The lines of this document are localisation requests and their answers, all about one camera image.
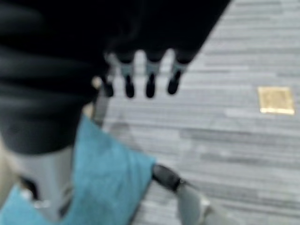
striped carpet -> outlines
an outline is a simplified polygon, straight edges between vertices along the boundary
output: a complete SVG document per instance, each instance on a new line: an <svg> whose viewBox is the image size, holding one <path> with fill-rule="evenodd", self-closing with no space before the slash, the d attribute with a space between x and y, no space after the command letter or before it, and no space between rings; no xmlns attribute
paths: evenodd
<svg viewBox="0 0 300 225"><path fill-rule="evenodd" d="M137 95L101 97L96 121L133 149L193 181L247 225L300 224L300 0L234 0L189 67L166 93L173 53L156 98L144 95L145 58L135 58ZM259 112L258 86L288 86L295 116ZM179 225L176 199L153 183L134 225Z"/></svg>

blue towel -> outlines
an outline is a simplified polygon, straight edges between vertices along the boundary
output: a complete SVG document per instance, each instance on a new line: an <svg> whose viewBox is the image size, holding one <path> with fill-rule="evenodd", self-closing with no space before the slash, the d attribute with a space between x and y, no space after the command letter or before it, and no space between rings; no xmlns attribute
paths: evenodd
<svg viewBox="0 0 300 225"><path fill-rule="evenodd" d="M14 187L0 211L0 225L129 224L151 181L155 159L121 145L86 117L75 152L75 196L63 221L46 221Z"/></svg>

floor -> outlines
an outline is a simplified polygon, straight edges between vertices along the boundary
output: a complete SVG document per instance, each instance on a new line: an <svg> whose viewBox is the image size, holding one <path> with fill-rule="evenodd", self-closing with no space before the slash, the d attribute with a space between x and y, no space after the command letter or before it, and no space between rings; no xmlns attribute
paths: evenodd
<svg viewBox="0 0 300 225"><path fill-rule="evenodd" d="M300 221L300 0L234 0L189 67L180 92L166 93L167 53L156 98L101 98L96 120L133 149L157 157L247 225ZM288 86L296 115L261 114L258 86ZM179 225L176 199L153 183L133 225Z"/></svg>

teal cloth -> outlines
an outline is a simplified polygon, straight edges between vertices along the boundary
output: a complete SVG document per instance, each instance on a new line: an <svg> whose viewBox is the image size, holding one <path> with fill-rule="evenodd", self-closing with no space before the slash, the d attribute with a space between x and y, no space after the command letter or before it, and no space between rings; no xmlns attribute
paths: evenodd
<svg viewBox="0 0 300 225"><path fill-rule="evenodd" d="M83 117L76 141L75 196L65 219L46 221L14 187L0 211L0 225L127 225L151 181L154 163Z"/></svg>

black sleeve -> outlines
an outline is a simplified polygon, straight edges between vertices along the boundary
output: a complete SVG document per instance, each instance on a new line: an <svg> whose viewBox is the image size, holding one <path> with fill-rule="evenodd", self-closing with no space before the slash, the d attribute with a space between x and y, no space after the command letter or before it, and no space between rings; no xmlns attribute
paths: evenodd
<svg viewBox="0 0 300 225"><path fill-rule="evenodd" d="M0 3L0 132L35 154L73 144L82 107L105 75L103 52L138 28L141 2L7 0Z"/></svg>

